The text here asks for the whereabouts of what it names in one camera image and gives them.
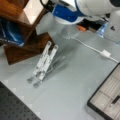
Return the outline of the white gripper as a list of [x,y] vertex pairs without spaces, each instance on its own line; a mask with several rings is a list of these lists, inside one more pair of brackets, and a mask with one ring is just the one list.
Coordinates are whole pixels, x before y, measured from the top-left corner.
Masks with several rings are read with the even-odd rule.
[[75,11],[75,0],[48,0],[44,6],[44,8],[50,12],[55,11],[57,7],[59,7],[60,10],[63,8],[68,8],[69,10]]

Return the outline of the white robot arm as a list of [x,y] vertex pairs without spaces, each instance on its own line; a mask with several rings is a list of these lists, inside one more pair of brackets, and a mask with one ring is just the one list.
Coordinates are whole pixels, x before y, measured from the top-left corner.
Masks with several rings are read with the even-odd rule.
[[48,0],[45,8],[58,17],[100,16],[120,10],[120,0]]

